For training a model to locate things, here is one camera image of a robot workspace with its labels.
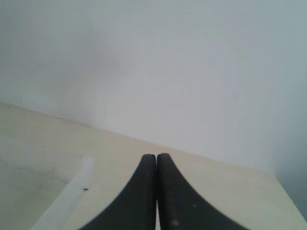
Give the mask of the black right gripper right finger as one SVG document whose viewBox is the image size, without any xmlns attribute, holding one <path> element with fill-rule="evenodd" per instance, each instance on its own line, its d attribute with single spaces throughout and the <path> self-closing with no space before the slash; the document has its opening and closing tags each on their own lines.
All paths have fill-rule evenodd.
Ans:
<svg viewBox="0 0 307 230">
<path fill-rule="evenodd" d="M 157 202 L 162 230 L 245 230 L 189 184 L 168 153 L 157 156 Z"/>
</svg>

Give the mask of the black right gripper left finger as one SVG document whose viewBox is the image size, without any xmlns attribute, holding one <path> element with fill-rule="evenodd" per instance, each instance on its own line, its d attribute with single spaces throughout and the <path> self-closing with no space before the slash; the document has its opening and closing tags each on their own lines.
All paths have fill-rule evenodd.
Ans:
<svg viewBox="0 0 307 230">
<path fill-rule="evenodd" d="M 123 190 L 83 230 L 154 230 L 156 157 L 144 154 Z"/>
</svg>

